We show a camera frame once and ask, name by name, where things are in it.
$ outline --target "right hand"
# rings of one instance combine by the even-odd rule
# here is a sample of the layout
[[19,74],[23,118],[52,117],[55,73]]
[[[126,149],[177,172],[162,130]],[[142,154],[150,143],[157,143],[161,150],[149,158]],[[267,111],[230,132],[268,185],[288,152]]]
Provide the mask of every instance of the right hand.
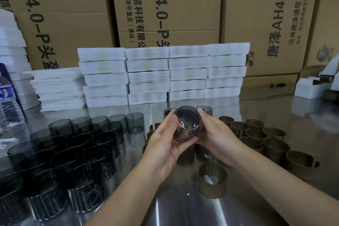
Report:
[[198,108],[204,127],[197,137],[198,144],[206,147],[216,158],[229,166],[233,166],[233,157],[244,144],[233,134],[230,128],[217,118],[214,118]]

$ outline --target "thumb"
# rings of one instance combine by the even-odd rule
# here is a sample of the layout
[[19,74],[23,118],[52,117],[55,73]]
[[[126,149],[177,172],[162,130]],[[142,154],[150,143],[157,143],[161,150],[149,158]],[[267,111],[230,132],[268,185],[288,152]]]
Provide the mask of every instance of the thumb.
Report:
[[203,122],[203,124],[206,127],[206,130],[211,130],[214,128],[214,121],[212,120],[213,117],[211,117],[210,115],[208,115],[207,113],[204,112],[204,110],[202,110],[202,108],[198,108],[198,113],[201,116],[201,120]]
[[172,141],[173,134],[177,129],[178,123],[179,123],[178,117],[175,114],[172,114],[163,134],[161,135],[161,139],[164,141]]

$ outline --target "finger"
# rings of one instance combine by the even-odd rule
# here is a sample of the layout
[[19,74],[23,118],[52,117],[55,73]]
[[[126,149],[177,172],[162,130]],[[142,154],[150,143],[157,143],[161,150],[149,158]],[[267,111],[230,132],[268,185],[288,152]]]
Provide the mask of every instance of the finger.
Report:
[[186,149],[198,141],[198,137],[193,137],[177,146],[178,153],[181,155]]
[[205,113],[201,107],[198,108],[198,113],[200,114],[201,120],[204,123],[206,129],[213,129],[215,127],[213,117]]
[[154,132],[155,134],[158,134],[158,135],[163,134],[164,130],[167,127],[168,121],[170,120],[174,111],[175,111],[175,109],[172,109],[172,111],[166,116],[166,118],[162,121],[162,123],[159,125],[159,127],[155,130],[155,132]]
[[165,128],[163,134],[161,135],[161,139],[164,141],[172,142],[173,134],[176,131],[178,124],[179,124],[178,117],[175,114],[172,114],[167,123],[167,127]]

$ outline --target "metal table surface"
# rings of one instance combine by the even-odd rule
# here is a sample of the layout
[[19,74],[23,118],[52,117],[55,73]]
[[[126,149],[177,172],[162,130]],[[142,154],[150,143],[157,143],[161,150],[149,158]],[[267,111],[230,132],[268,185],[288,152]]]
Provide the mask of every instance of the metal table surface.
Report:
[[[314,154],[320,161],[320,173],[309,184],[339,199],[339,107],[320,99],[307,100],[293,96],[294,86],[282,88],[243,89],[240,97],[183,100],[177,102],[142,104],[124,107],[84,108],[77,110],[40,113],[40,107],[27,111],[27,129],[14,137],[20,141],[29,139],[31,133],[45,128],[52,121],[74,119],[89,115],[110,116],[116,113],[142,112],[146,131],[125,134],[121,155],[117,158],[118,170],[106,181],[112,193],[142,156],[145,133],[148,126],[163,120],[163,110],[184,104],[208,105],[213,116],[233,117],[236,121],[255,118],[265,126],[277,127],[286,132],[286,142],[292,150]],[[160,186],[142,225],[287,225],[282,217],[236,170],[219,161],[228,174],[227,193],[220,199],[209,199],[198,191],[197,169],[201,161],[197,157],[184,156],[175,165],[167,180]],[[76,215],[69,207],[57,218],[44,225],[82,225],[94,212]],[[39,225],[32,217],[16,225]]]

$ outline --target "hand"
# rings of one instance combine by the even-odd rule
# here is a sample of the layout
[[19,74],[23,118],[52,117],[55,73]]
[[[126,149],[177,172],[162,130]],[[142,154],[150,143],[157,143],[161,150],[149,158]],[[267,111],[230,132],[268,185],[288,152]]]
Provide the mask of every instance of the hand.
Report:
[[193,145],[198,138],[193,137],[186,142],[173,139],[178,126],[178,117],[173,109],[150,137],[141,162],[157,177],[158,184],[162,183],[172,171],[179,155]]
[[198,134],[198,143],[225,164],[233,166],[232,156],[244,144],[222,121],[208,115],[201,108],[198,108],[198,112],[204,125]]

